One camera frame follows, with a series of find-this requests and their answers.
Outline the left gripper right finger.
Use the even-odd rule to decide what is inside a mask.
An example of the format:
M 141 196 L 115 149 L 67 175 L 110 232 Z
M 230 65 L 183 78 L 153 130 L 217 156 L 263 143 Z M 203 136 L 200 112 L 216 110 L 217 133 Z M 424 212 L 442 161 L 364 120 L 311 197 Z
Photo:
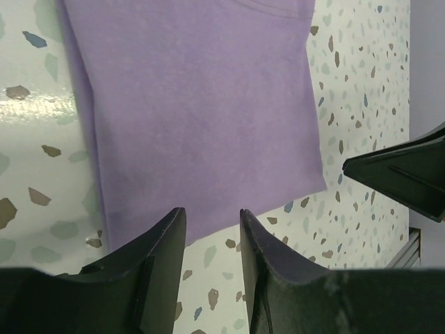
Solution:
M 441 269 L 330 270 L 240 212 L 251 333 L 443 333 Z

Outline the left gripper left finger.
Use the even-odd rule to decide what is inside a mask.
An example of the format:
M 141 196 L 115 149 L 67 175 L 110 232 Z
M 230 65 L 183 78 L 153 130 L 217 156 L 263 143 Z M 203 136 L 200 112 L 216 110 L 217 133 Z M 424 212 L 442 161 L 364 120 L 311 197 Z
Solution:
M 1 270 L 2 333 L 171 333 L 186 238 L 174 208 L 76 275 Z

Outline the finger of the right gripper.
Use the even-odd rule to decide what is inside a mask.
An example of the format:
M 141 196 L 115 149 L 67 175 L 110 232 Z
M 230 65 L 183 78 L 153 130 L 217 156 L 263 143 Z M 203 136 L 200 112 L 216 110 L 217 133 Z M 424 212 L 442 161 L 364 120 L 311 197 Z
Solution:
M 433 220 L 444 220 L 444 124 L 343 163 L 343 173 Z

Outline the purple t shirt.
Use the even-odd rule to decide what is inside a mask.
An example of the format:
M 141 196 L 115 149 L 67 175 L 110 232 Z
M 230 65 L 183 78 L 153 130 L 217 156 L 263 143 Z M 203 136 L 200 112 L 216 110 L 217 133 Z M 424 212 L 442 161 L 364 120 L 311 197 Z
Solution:
M 326 188 L 313 1 L 59 1 L 108 244 L 183 207 L 188 244 Z

